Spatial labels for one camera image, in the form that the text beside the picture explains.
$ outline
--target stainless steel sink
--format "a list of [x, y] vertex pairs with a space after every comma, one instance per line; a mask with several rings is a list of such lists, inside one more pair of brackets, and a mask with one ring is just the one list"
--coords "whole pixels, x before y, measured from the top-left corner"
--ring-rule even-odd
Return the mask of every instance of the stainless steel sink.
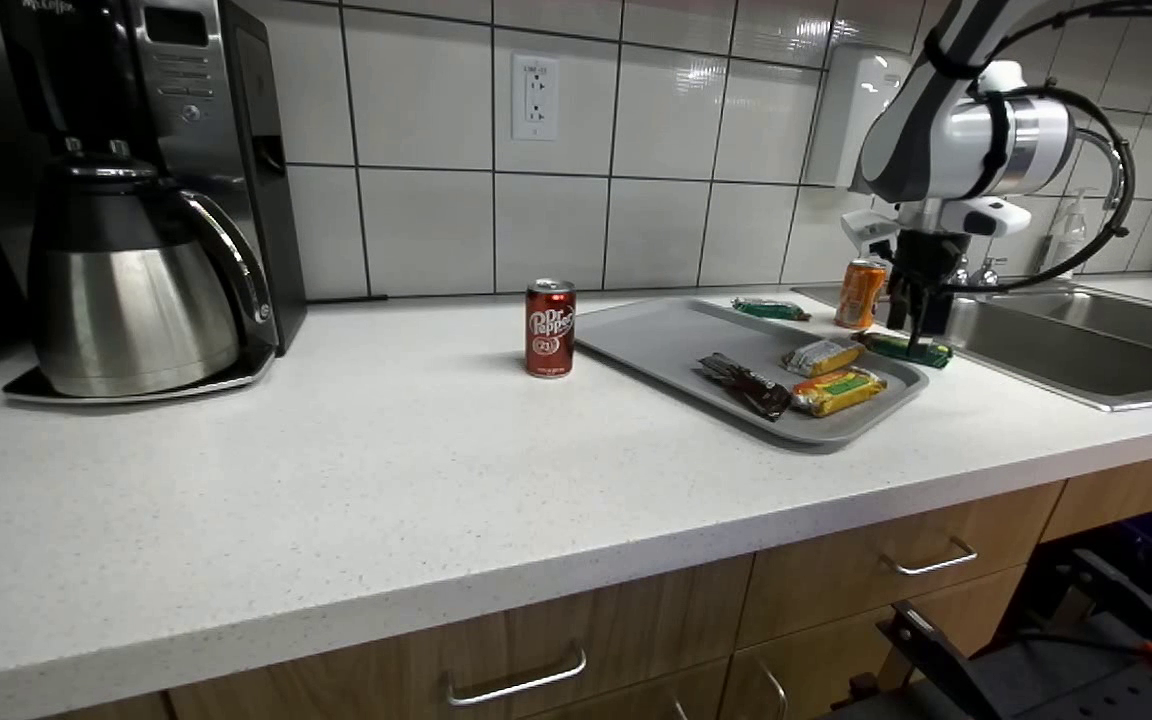
[[1074, 284], [991, 295], [957, 315], [957, 345], [1102, 409], [1152, 409], [1152, 306]]

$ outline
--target black coffee maker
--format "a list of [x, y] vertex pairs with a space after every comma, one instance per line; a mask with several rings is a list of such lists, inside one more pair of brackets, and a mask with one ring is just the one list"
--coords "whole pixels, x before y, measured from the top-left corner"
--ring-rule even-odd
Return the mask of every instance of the black coffee maker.
[[54, 153], [29, 260], [39, 377], [120, 404], [290, 352], [304, 284], [265, 25], [217, 0], [0, 0], [0, 27]]

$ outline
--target electrical outlet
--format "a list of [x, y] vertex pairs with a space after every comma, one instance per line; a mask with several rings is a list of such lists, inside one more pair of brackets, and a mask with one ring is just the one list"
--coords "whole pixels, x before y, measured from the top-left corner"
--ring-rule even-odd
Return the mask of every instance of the electrical outlet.
[[511, 135], [562, 135], [562, 61], [511, 55]]

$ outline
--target white countertop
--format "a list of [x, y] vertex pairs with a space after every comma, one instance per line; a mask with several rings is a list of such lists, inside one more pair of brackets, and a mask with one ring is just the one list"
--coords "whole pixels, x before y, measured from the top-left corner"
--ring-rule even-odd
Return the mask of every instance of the white countertop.
[[[1152, 281], [1112, 281], [1152, 295]], [[0, 364], [0, 382], [29, 357]], [[522, 298], [317, 306], [257, 389], [136, 413], [0, 399], [0, 715], [39, 715], [1152, 454], [957, 361], [806, 454], [576, 357]]]

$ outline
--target soda can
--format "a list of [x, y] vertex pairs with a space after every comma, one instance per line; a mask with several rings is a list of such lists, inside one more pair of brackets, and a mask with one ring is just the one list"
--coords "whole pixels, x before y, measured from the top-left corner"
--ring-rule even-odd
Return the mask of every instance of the soda can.
[[843, 326], [868, 326], [878, 322], [878, 305], [890, 288], [890, 264], [880, 260], [851, 260], [848, 264], [848, 276], [843, 276], [843, 295], [841, 295], [841, 310], [837, 310], [837, 322]]
[[530, 288], [530, 371], [570, 377], [576, 345], [576, 288], [570, 281], [531, 281]]

